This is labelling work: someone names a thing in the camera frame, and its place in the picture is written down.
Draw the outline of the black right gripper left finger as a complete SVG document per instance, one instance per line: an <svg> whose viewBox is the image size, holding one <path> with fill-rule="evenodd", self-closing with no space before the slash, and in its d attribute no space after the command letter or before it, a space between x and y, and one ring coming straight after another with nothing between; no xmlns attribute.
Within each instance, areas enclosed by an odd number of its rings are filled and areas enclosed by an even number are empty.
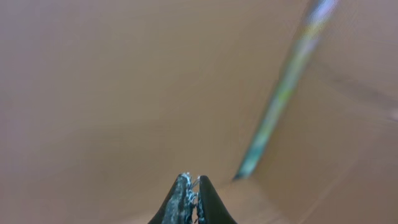
<svg viewBox="0 0 398 224"><path fill-rule="evenodd" d="M189 173L179 174L162 205L148 224L192 224L195 208L193 186Z"/></svg>

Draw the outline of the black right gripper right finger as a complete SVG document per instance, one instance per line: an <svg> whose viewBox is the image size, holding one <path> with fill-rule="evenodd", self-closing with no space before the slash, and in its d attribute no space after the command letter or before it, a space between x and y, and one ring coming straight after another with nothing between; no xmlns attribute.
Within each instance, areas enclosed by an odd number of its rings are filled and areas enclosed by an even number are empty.
<svg viewBox="0 0 398 224"><path fill-rule="evenodd" d="M237 224L205 175L199 177L197 216L199 224Z"/></svg>

